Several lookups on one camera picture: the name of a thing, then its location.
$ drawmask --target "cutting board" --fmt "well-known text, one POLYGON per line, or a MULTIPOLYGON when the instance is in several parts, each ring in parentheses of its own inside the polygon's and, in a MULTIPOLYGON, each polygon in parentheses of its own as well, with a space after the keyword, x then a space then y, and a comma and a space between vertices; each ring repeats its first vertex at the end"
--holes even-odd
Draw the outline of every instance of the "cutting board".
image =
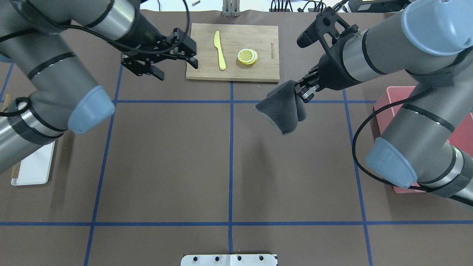
POLYGON ((279 82, 277 26, 192 23, 191 38, 197 43, 199 68, 187 65, 187 79, 279 82), (220 70, 217 48, 213 46, 216 31, 220 31, 225 70, 220 70), (258 53, 255 64, 244 65, 238 61, 238 52, 244 48, 258 53))

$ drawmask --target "lemon half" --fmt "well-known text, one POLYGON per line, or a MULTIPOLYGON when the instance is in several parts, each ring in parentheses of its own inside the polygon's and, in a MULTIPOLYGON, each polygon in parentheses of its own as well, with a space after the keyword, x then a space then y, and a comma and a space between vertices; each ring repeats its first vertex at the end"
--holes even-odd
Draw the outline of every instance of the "lemon half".
POLYGON ((258 61, 258 53, 252 49, 242 49, 238 52, 238 60, 245 65, 252 65, 258 61))

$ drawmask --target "white mounting plate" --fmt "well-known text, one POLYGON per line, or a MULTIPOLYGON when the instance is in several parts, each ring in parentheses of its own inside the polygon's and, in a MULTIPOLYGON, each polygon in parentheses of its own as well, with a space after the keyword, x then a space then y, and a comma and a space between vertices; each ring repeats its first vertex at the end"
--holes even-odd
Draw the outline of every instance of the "white mounting plate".
POLYGON ((277 258, 275 254, 186 255, 181 266, 277 266, 277 258))
POLYGON ((51 170, 55 143, 45 145, 24 158, 20 164, 18 178, 12 178, 11 184, 14 186, 46 184, 51 170))

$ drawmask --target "blue joint cap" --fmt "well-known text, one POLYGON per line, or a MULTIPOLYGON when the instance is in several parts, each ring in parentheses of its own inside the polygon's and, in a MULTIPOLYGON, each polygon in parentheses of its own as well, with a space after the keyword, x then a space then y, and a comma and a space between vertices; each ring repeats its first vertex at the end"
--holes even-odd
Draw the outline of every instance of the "blue joint cap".
POLYGON ((91 89, 69 117, 67 126, 75 134, 84 134, 113 115, 115 105, 102 86, 91 89))
POLYGON ((473 45, 473 1, 417 0, 401 16, 409 41, 437 56, 453 55, 473 45))
POLYGON ((11 58, 9 58, 9 57, 7 57, 7 56, 4 56, 2 53, 0 53, 0 62, 13 63, 13 61, 11 60, 11 58))
POLYGON ((417 181, 417 174, 406 158, 387 140, 377 138, 366 156, 366 163, 387 181, 408 188, 417 181))

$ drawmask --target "yellow knife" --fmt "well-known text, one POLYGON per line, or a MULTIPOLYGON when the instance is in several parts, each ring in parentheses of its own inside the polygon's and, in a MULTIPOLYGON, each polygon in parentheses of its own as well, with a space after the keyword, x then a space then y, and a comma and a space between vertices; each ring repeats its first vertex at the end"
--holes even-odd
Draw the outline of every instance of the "yellow knife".
POLYGON ((223 59, 222 46, 220 45, 220 32, 215 32, 215 37, 213 38, 213 45, 217 48, 219 52, 219 67, 221 70, 225 70, 227 65, 225 64, 225 59, 223 59))

